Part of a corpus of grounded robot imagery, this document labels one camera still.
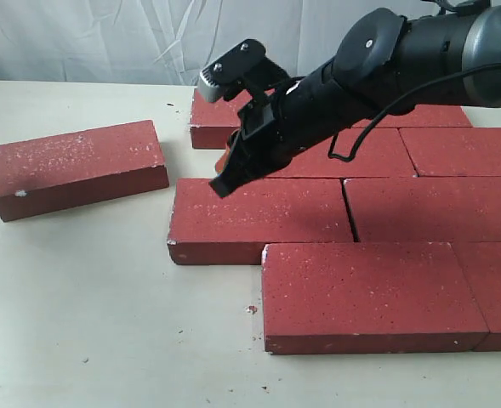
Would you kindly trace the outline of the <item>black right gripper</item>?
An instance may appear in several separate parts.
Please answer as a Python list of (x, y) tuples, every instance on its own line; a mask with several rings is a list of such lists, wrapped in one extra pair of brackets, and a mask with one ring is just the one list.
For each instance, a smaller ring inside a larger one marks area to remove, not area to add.
[[(384, 107), (344, 85), (329, 60), (300, 81), (279, 87), (266, 105), (244, 107), (241, 127), (227, 138), (214, 165), (217, 175), (208, 185), (225, 198), (243, 185), (282, 170), (293, 158), (327, 139), (333, 140), (329, 158), (351, 162), (367, 134), (385, 116)], [(370, 123), (349, 153), (335, 153), (339, 133), (364, 119)]]

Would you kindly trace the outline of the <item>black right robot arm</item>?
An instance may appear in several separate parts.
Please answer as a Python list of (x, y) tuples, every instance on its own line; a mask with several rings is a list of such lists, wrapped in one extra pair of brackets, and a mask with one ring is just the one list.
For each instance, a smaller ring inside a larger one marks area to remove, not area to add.
[(373, 129), (419, 105), (501, 108), (501, 5), (441, 1), (439, 9), (416, 20), (375, 9), (307, 76), (288, 75), (252, 38), (203, 68), (197, 89), (207, 102), (251, 97), (213, 191), (226, 197), (361, 121)]

